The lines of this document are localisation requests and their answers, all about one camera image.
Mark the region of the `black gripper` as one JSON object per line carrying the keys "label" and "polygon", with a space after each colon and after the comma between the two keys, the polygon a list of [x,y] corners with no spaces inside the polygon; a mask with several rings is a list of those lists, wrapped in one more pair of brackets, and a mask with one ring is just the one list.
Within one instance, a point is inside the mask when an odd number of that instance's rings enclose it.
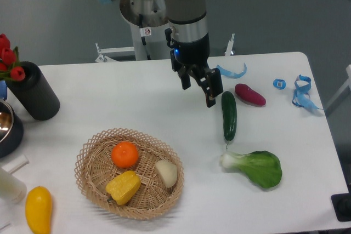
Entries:
{"label": "black gripper", "polygon": [[191,87],[188,71],[196,68],[198,70],[195,74],[196,80],[205,94],[206,106],[212,107],[216,104],[216,97],[223,92],[223,85],[220,70],[208,67],[207,59],[210,55],[209,34],[207,33],[204,37],[192,42],[181,42],[172,38],[175,32],[174,27],[165,30],[167,45],[172,49],[172,70],[177,72],[182,89],[186,90]]}

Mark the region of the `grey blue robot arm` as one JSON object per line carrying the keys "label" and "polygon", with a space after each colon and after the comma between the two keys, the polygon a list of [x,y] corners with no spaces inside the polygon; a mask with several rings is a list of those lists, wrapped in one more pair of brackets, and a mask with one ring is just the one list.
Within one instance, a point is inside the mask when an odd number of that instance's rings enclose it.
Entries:
{"label": "grey blue robot arm", "polygon": [[219,70],[207,63],[210,40],[205,0],[100,1],[119,1],[121,15],[131,28],[137,60],[170,59],[183,89],[194,79],[207,106],[215,104],[223,86]]}

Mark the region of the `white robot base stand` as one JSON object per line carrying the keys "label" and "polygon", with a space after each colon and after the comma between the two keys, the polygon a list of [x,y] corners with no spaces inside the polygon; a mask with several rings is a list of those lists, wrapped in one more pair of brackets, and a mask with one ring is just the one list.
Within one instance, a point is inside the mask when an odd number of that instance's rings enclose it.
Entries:
{"label": "white robot base stand", "polygon": [[136,60],[171,59],[165,30],[175,28],[176,41],[192,42],[208,33],[205,0],[104,0],[119,1],[129,24]]}

